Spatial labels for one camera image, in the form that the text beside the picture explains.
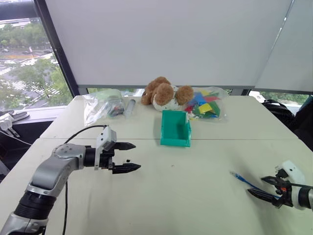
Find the blue paper piece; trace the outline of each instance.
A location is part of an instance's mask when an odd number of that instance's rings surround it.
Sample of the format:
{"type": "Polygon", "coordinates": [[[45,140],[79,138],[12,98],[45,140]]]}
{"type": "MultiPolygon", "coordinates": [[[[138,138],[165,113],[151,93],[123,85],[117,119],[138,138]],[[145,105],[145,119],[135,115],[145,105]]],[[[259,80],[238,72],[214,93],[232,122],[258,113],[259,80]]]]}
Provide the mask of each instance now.
{"type": "Polygon", "coordinates": [[[199,103],[199,105],[206,104],[206,100],[203,98],[202,94],[200,92],[195,93],[194,100],[199,103]]]}

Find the green paper piece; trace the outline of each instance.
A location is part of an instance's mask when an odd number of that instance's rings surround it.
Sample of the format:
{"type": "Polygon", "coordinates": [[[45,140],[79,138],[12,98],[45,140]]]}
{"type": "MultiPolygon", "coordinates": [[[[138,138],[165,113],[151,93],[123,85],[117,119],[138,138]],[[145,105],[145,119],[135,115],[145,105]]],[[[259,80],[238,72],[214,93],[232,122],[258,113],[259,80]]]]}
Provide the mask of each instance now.
{"type": "Polygon", "coordinates": [[[204,117],[204,114],[201,114],[201,113],[200,113],[199,105],[198,105],[198,104],[196,104],[196,105],[193,107],[192,113],[193,113],[194,115],[200,117],[200,118],[201,118],[201,117],[204,117]]]}
{"type": "Polygon", "coordinates": [[[206,112],[205,114],[204,114],[204,118],[216,118],[216,114],[215,113],[212,113],[212,112],[210,112],[210,111],[208,111],[208,112],[206,112]]]}
{"type": "Polygon", "coordinates": [[[209,104],[212,107],[215,114],[217,115],[217,117],[220,117],[221,110],[220,110],[219,106],[217,105],[217,103],[215,101],[212,101],[209,104]]]}

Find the white roller blind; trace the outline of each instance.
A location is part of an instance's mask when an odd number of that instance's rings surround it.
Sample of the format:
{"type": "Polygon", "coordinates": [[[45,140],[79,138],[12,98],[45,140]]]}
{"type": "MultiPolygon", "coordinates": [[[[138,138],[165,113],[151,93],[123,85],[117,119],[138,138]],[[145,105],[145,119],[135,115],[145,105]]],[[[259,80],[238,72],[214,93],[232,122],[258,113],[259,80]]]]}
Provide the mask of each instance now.
{"type": "Polygon", "coordinates": [[[256,89],[313,92],[313,1],[296,0],[256,89]]]}
{"type": "Polygon", "coordinates": [[[254,86],[290,0],[46,0],[78,85],[254,86]]]}

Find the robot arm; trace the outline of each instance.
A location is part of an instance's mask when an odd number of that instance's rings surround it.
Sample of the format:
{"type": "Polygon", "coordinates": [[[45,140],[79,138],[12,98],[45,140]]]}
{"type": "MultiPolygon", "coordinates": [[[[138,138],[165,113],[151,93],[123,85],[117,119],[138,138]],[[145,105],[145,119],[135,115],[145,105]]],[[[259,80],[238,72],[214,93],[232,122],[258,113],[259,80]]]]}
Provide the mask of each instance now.
{"type": "Polygon", "coordinates": [[[106,127],[97,138],[96,148],[71,143],[56,147],[51,156],[36,169],[15,211],[12,212],[0,235],[41,234],[48,223],[48,215],[63,189],[70,173],[94,166],[95,170],[112,170],[113,174],[128,173],[140,165],[112,162],[114,150],[135,148],[131,143],[116,142],[116,133],[106,127]]]}
{"type": "Polygon", "coordinates": [[[270,202],[280,208],[282,205],[313,210],[313,187],[304,185],[303,173],[291,162],[285,161],[276,168],[276,175],[261,178],[264,182],[275,186],[276,193],[281,195],[276,199],[272,194],[260,189],[250,188],[248,191],[255,197],[270,202]]]}

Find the red paper piece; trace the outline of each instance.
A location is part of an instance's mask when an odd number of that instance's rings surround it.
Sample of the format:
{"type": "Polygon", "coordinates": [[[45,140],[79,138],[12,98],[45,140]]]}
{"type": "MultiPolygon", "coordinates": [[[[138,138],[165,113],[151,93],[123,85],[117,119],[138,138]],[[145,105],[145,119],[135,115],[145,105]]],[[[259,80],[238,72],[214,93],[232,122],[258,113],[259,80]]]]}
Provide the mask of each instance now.
{"type": "Polygon", "coordinates": [[[206,102],[209,103],[209,102],[212,102],[212,101],[217,100],[219,98],[216,97],[216,96],[208,96],[208,97],[204,97],[204,99],[205,99],[206,102]]]}
{"type": "Polygon", "coordinates": [[[191,113],[191,111],[192,111],[192,106],[188,106],[186,109],[185,109],[185,111],[187,111],[188,113],[191,113]]]}

